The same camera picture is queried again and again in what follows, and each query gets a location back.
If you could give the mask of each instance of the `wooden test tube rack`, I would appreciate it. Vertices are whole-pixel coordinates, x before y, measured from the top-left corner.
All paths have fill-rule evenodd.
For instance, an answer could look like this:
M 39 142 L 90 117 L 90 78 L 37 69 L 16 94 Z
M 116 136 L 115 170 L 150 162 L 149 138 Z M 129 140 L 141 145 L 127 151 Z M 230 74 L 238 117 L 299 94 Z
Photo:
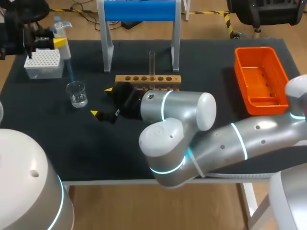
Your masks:
M 154 80 L 150 75 L 116 75 L 115 84 L 118 82 L 129 82 L 138 90 L 174 90 L 179 91 L 181 84 L 180 75 L 155 75 Z

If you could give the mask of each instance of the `water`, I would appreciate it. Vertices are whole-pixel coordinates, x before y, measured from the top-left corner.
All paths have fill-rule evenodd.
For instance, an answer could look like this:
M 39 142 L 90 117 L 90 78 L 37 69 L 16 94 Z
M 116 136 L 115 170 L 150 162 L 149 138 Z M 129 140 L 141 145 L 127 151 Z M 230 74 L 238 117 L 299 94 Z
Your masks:
M 87 105 L 86 94 L 83 94 L 83 93 L 74 94 L 71 97 L 71 103 L 76 108 L 82 108 L 82 107 L 86 106 Z

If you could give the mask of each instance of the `chair wheel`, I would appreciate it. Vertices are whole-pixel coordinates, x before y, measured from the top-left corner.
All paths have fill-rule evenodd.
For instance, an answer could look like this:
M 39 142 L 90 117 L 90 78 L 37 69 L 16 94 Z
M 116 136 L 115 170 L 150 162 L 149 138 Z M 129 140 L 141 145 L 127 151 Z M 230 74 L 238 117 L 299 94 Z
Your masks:
M 234 32 L 234 35 L 232 37 L 232 39 L 246 39 L 246 38 L 248 38 L 246 34 L 240 31 Z

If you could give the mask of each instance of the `black office chair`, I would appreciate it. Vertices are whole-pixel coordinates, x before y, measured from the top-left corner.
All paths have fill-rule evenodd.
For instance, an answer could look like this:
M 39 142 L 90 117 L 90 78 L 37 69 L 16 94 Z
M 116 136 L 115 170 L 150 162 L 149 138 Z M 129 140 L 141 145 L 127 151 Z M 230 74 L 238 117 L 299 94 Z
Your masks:
M 307 0 L 227 0 L 229 11 L 243 24 L 255 28 L 254 37 L 259 37 L 261 25 L 298 24 L 306 3 Z

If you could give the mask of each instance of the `white stand leg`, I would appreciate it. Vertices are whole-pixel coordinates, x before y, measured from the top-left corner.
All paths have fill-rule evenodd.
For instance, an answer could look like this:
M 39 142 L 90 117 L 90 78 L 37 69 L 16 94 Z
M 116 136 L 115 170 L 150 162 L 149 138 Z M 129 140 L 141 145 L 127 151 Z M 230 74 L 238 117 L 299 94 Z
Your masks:
M 186 8 L 186 21 L 189 20 L 189 14 L 190 14 L 190 4 L 191 0 L 187 0 L 187 8 Z
M 249 230 L 260 230 L 261 227 L 269 220 L 272 214 L 272 208 L 270 206 L 269 196 L 266 195 L 261 202 L 254 215 L 248 220 Z
M 104 72 L 110 72 L 114 46 L 112 43 L 109 24 L 106 22 L 105 18 L 104 0 L 97 0 L 97 8 L 100 23 L 102 55 L 104 59 Z
M 173 36 L 171 43 L 173 71 L 179 71 L 179 51 L 181 33 L 181 0 L 176 0 L 176 15 L 173 23 Z

